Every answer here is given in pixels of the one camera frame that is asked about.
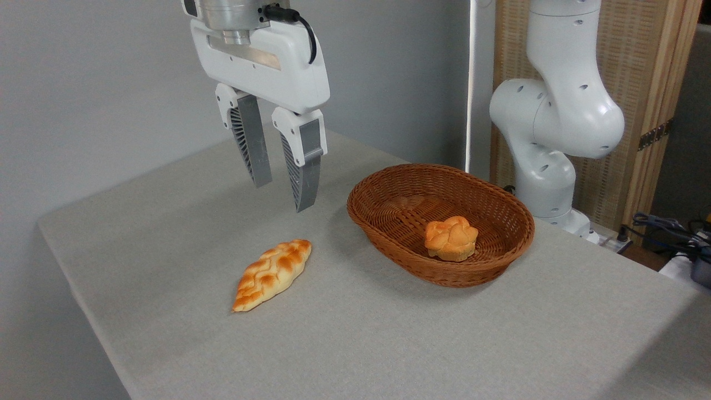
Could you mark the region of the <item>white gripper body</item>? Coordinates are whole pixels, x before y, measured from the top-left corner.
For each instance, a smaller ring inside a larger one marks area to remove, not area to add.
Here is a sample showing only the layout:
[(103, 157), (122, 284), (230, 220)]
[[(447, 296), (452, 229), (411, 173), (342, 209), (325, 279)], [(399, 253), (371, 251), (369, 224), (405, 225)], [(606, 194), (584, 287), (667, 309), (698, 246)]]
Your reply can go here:
[(309, 33), (300, 24), (274, 21), (251, 33), (251, 43), (228, 45), (217, 31), (193, 19), (191, 33), (207, 76), (299, 114), (320, 109), (331, 91), (322, 49), (310, 63)]

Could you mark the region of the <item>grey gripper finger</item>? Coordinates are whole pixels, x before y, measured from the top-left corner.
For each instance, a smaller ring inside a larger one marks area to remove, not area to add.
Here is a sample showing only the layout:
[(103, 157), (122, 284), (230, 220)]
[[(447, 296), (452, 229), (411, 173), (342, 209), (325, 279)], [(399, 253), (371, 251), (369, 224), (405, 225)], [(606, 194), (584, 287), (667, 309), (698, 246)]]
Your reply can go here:
[(328, 153), (322, 111), (295, 114), (276, 108), (272, 122), (279, 131), (296, 211), (317, 200), (322, 156)]
[(258, 99), (227, 84), (216, 86), (224, 127), (232, 132), (247, 172), (256, 187), (272, 181)]

